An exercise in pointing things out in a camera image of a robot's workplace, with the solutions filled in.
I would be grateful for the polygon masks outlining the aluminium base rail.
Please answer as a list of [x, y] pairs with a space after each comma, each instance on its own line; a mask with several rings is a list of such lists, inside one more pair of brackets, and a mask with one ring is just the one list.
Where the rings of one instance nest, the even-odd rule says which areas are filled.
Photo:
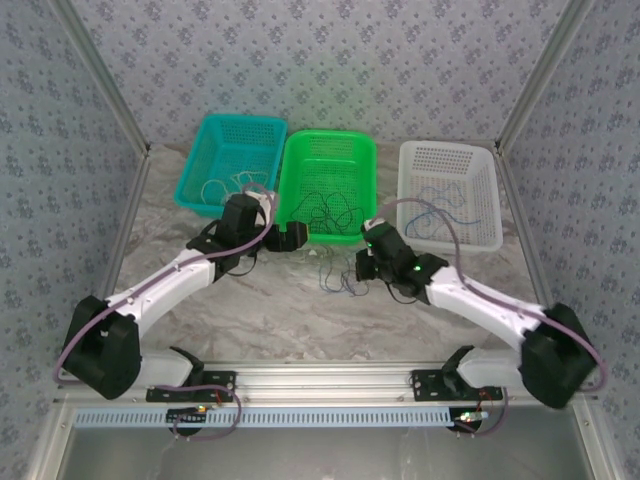
[[[216, 385], [182, 388], [191, 373], [205, 371], [234, 371], [235, 390], [228, 390], [233, 403], [157, 403], [171, 408], [181, 405], [233, 405], [236, 399], [244, 407], [273, 406], [395, 406], [416, 403], [410, 375], [413, 370], [454, 369], [441, 363], [424, 362], [205, 362], [193, 366], [180, 356], [152, 355], [142, 362], [140, 373], [131, 386], [114, 397], [144, 401], [149, 388], [158, 386], [171, 391], [199, 391], [208, 388], [224, 390]], [[480, 376], [478, 388], [498, 387], [517, 398], [532, 402], [515, 367], [505, 372]], [[426, 401], [438, 405], [473, 404], [477, 401]]]

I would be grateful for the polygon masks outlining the green plastic basket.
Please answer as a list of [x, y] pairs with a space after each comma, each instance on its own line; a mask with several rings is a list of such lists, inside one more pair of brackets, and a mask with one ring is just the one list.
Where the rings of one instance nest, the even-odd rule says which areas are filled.
[[353, 131], [302, 130], [285, 142], [276, 222], [304, 222], [309, 241], [355, 245], [377, 209], [377, 147]]

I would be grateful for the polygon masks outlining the teal plastic basket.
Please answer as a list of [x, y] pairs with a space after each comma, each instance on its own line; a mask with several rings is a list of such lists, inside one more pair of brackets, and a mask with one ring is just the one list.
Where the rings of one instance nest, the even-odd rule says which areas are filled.
[[287, 122], [274, 117], [205, 117], [178, 181], [175, 203], [200, 216], [216, 218], [245, 184], [255, 182], [273, 189], [287, 130]]

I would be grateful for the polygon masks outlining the white plastic basket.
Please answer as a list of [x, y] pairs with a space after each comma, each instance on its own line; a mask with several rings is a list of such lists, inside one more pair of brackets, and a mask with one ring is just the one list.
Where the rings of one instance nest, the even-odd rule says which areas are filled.
[[494, 158], [489, 150], [458, 143], [407, 141], [400, 146], [397, 196], [418, 198], [396, 207], [397, 227], [412, 248], [454, 253], [450, 232], [466, 255], [492, 253], [503, 244]]

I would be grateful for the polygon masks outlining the small circuit board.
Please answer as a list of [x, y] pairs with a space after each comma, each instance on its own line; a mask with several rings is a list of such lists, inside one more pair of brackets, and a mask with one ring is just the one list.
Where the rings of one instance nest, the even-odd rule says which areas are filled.
[[460, 428], [477, 430], [484, 420], [489, 418], [489, 413], [476, 411], [462, 411], [453, 417], [454, 424]]
[[171, 425], [203, 424], [206, 421], [207, 410], [202, 407], [186, 407], [168, 409], [165, 422]]

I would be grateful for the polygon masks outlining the black mounting plate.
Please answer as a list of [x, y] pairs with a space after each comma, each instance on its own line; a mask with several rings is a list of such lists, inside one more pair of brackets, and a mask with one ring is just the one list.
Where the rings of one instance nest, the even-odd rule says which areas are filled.
[[471, 402], [504, 398], [501, 388], [472, 387], [457, 372], [445, 372], [441, 369], [413, 370], [410, 375], [410, 385], [416, 402]]
[[208, 388], [199, 391], [171, 391], [166, 388], [149, 388], [145, 400], [150, 403], [233, 403], [228, 390], [234, 391], [236, 386], [236, 373], [234, 371], [205, 371], [191, 373], [182, 388], [192, 386], [216, 385], [224, 387], [224, 390]]

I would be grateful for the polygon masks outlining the aluminium frame post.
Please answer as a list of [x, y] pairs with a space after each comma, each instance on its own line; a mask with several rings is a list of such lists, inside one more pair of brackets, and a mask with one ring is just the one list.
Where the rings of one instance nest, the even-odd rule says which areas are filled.
[[567, 0], [540, 57], [496, 139], [496, 151], [502, 156], [505, 156], [513, 147], [595, 3], [596, 0]]
[[146, 154], [149, 149], [148, 142], [72, 1], [47, 0], [47, 2], [89, 71], [96, 87], [111, 109], [129, 143], [138, 154]]

